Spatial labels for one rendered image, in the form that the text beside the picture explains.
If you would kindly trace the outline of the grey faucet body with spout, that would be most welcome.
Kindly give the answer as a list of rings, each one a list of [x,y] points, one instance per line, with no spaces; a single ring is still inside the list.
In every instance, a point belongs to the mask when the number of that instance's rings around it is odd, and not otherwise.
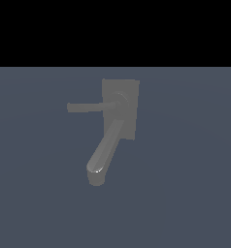
[[[104,103],[121,101],[120,110],[104,110],[104,137],[86,165],[89,184],[101,186],[120,140],[134,140],[140,82],[135,79],[103,79]]]

